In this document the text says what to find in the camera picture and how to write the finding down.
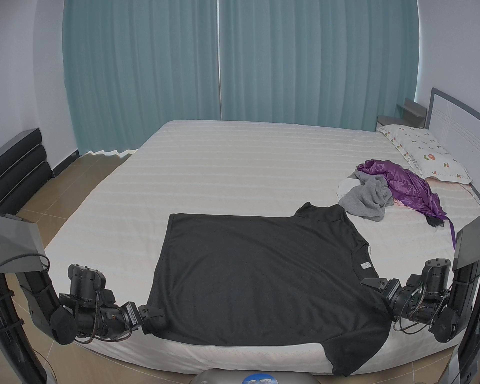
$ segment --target white wall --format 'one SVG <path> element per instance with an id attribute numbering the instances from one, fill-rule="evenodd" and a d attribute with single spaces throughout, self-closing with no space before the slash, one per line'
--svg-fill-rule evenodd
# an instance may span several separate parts
<path id="1" fill-rule="evenodd" d="M 54 168 L 77 150 L 63 76 L 63 0 L 38 0 L 33 28 L 36 104 L 48 162 Z"/>
<path id="2" fill-rule="evenodd" d="M 55 168 L 77 149 L 63 84 L 63 0 L 0 0 L 0 146 L 39 127 Z"/>
<path id="3" fill-rule="evenodd" d="M 415 100 L 432 87 L 480 111 L 480 1 L 418 0 L 420 65 Z"/>

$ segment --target black t-shirt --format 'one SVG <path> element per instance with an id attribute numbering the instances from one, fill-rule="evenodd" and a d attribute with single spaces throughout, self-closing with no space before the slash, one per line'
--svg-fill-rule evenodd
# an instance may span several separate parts
<path id="1" fill-rule="evenodd" d="M 148 305 L 187 344 L 321 343 L 333 374 L 349 375 L 388 337 L 367 241 L 339 205 L 306 203 L 292 217 L 172 214 Z"/>

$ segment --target curtain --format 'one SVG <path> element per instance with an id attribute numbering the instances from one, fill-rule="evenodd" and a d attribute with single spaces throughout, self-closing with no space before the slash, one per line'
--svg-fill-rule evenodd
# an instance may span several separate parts
<path id="1" fill-rule="evenodd" d="M 80 153 L 220 119 L 216 0 L 65 0 L 65 87 Z"/>
<path id="2" fill-rule="evenodd" d="M 222 118 L 375 130 L 413 99 L 416 0 L 219 0 Z"/>

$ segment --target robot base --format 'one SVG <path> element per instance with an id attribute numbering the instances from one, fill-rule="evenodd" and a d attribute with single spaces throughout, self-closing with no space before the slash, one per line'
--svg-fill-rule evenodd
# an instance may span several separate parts
<path id="1" fill-rule="evenodd" d="M 258 372 L 209 369 L 195 376 L 190 384 L 319 384 L 304 372 Z"/>

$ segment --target purple strap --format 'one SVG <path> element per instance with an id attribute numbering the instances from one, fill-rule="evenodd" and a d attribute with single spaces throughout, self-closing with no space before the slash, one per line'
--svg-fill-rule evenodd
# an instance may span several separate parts
<path id="1" fill-rule="evenodd" d="M 448 220 L 450 223 L 450 233 L 452 234 L 452 244 L 453 244 L 453 249 L 455 249 L 456 246 L 456 237 L 455 237 L 455 228 L 453 228 L 453 223 L 452 220 L 450 220 L 447 216 L 438 216 L 439 219 L 442 220 Z"/>

